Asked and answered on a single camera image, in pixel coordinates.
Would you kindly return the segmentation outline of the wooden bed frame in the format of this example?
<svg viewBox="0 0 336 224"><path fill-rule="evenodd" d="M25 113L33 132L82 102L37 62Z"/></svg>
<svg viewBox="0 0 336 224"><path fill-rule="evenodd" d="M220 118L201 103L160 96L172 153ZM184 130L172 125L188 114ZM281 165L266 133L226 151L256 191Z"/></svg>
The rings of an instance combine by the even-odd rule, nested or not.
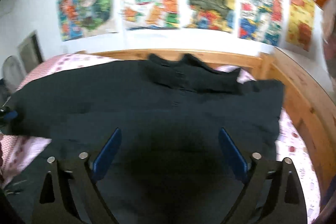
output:
<svg viewBox="0 0 336 224"><path fill-rule="evenodd" d="M326 197L331 191L335 178L335 103L324 88L287 54L279 49L256 56L204 50L145 49L99 52L97 55L144 60L151 53L174 61L190 53L212 68L236 65L248 69L257 80L281 81L285 85L283 106L306 144L321 194Z"/></svg>

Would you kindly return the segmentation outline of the red checkered pink pillow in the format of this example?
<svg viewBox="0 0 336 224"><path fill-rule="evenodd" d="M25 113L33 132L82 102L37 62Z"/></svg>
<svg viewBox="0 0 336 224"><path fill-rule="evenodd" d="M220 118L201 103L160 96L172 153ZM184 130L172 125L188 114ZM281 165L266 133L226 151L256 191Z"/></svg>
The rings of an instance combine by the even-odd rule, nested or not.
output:
<svg viewBox="0 0 336 224"><path fill-rule="evenodd" d="M45 77L51 70L51 68L55 65L56 61L56 58L51 58L39 64L36 68L34 68L26 75L23 81L19 84L16 91L19 91L22 87L24 87L26 84L30 83L33 80Z"/></svg>

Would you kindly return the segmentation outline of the swimming girl blue drawing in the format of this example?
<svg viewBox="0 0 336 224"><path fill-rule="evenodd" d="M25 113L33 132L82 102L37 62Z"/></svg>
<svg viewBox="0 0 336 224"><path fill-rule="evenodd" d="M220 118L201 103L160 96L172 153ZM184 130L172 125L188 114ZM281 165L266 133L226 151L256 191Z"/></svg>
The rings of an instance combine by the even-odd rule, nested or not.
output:
<svg viewBox="0 0 336 224"><path fill-rule="evenodd" d="M63 42L83 37L78 0L57 0L60 36Z"/></svg>

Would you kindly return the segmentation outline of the blond boy drawing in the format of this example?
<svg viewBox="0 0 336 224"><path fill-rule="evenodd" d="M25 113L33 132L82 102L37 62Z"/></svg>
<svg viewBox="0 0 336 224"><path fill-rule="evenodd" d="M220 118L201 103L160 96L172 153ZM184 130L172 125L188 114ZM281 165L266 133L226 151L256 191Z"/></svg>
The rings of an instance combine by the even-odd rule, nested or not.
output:
<svg viewBox="0 0 336 224"><path fill-rule="evenodd" d="M78 9L85 38L116 32L114 0L78 0Z"/></svg>

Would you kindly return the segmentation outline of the pink apple print duvet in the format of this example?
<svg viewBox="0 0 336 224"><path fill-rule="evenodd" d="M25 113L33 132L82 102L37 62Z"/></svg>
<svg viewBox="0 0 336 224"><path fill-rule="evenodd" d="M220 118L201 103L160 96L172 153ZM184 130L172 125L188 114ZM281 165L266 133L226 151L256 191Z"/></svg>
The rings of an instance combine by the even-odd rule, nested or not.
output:
<svg viewBox="0 0 336 224"><path fill-rule="evenodd" d="M56 58L57 61L47 76L56 72L91 67L115 61L115 59L110 57L89 54L69 54L52 58ZM317 175L315 174L306 144L285 110L281 110L279 125L280 135L276 140L277 160L282 160L285 157L293 160L305 197L307 222L312 223L318 217L320 211L321 194ZM49 143L49 140L43 138L32 138L29 140L24 137L1 134L3 160L1 172L5 182L10 182L15 174L18 174L27 167Z"/></svg>

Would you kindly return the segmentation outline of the grey wall panel door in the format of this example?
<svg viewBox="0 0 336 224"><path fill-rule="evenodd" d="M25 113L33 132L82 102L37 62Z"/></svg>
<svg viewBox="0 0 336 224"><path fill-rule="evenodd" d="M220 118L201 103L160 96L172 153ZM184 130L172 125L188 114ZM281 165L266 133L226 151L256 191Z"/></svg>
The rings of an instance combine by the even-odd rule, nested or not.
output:
<svg viewBox="0 0 336 224"><path fill-rule="evenodd" d="M44 61L36 32L32 32L19 45L18 52L26 73Z"/></svg>

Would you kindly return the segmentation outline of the black puffer jacket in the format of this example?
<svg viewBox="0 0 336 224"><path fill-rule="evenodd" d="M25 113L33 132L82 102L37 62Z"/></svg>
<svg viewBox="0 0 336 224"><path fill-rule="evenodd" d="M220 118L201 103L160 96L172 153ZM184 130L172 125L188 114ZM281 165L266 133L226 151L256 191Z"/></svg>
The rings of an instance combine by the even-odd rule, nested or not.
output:
<svg viewBox="0 0 336 224"><path fill-rule="evenodd" d="M26 84L9 102L20 115L11 131L51 143L15 179L9 202L29 221L48 157L73 159L119 128L120 149L97 186L120 223L220 223L242 188L221 152L220 130L271 160L280 131L283 84L241 84L239 74L192 55L176 62L151 55Z"/></svg>

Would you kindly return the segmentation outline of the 2024 dragon drawing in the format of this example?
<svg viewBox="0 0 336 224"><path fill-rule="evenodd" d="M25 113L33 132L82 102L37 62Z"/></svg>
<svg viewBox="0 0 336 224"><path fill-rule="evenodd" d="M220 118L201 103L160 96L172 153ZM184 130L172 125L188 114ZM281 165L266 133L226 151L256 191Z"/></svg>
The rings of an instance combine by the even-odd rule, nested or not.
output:
<svg viewBox="0 0 336 224"><path fill-rule="evenodd" d="M282 33L282 0L240 0L239 38L277 46Z"/></svg>

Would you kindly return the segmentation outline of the bagged blue bedding bundle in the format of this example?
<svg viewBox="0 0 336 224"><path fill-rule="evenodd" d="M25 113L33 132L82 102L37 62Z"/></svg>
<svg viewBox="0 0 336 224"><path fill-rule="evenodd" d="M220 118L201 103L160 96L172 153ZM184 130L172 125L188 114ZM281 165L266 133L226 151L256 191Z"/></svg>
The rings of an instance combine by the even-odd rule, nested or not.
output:
<svg viewBox="0 0 336 224"><path fill-rule="evenodd" d="M322 13L322 38L323 54L327 71L335 85L335 11L336 0L327 0L323 5Z"/></svg>

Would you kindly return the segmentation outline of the yellow bear and chick drawing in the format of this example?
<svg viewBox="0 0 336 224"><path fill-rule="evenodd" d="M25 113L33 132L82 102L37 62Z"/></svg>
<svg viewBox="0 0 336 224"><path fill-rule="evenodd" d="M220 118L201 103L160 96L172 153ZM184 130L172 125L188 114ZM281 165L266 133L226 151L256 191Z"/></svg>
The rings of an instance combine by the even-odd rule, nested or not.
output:
<svg viewBox="0 0 336 224"><path fill-rule="evenodd" d="M290 0L286 42L309 51L314 25L315 2Z"/></svg>

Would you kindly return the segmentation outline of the standing electric fan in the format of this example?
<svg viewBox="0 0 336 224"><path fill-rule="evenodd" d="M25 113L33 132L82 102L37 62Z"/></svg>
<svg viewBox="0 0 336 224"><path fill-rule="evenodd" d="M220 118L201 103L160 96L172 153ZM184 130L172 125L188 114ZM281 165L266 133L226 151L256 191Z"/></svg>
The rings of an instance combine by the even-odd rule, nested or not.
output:
<svg viewBox="0 0 336 224"><path fill-rule="evenodd" d="M5 59L2 65L2 74L10 94L15 93L21 82L25 79L21 64L16 56L9 56Z"/></svg>

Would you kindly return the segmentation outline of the oranges and drink drawing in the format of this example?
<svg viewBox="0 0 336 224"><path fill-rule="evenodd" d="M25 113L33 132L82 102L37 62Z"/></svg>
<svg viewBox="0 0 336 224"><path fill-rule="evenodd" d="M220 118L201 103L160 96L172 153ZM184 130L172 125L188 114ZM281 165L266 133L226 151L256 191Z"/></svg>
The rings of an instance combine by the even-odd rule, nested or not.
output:
<svg viewBox="0 0 336 224"><path fill-rule="evenodd" d="M177 29L178 0L122 0L121 16L127 30Z"/></svg>

